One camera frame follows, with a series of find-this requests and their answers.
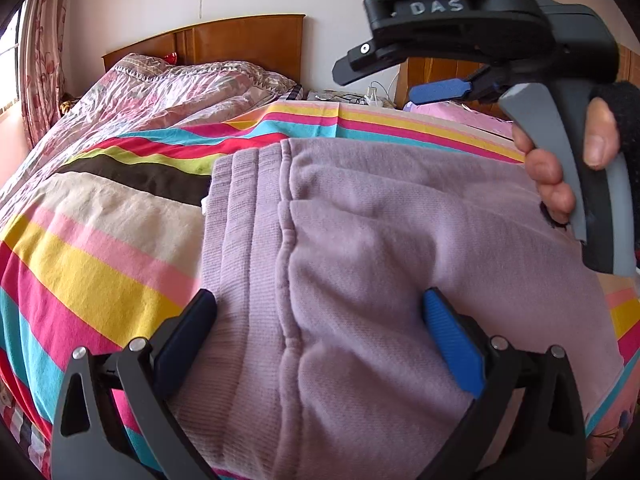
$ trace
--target curtain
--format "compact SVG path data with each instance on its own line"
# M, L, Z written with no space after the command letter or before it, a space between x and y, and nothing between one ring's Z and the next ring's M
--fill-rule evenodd
M60 118L65 92L60 55L66 0L27 0L20 37L20 99L33 148Z

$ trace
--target red object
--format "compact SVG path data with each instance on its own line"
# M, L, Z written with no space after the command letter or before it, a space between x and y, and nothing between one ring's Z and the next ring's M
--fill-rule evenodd
M171 54L167 54L162 59L164 59L170 65L178 64L178 53L172 52Z

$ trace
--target gray trigger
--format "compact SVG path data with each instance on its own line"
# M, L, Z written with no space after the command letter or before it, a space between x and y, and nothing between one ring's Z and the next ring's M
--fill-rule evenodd
M571 186L575 195L571 227L575 238L586 242L587 225L578 169L551 93L541 83L522 83L505 92L498 104L527 133L536 147L552 152L560 161L564 181Z

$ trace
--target wooden furniture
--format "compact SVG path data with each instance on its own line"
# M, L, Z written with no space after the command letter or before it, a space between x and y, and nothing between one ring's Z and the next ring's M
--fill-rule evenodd
M455 77L465 78L480 68L479 63L457 61L453 59L435 59L432 57L411 57L400 66L398 86L396 87L396 105L404 107L409 101L409 89L422 83L442 81ZM640 54L620 45L620 71L618 80L628 80L640 86ZM470 108L495 117L506 118L497 104L481 105L478 102L467 103Z
M164 57L176 52L180 65L249 61L299 82L304 17L267 14L178 28L106 54L104 69L127 54Z

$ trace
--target hand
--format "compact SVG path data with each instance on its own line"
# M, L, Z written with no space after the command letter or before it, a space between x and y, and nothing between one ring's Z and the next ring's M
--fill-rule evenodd
M562 167L553 153L534 147L533 142L518 126L513 126L513 142L525 153L525 169L536 182L542 202L551 218L561 224L569 221L575 208L571 187L562 181ZM584 161L594 170L602 170L620 150L620 134L613 113L606 102L596 97L587 108L584 134Z

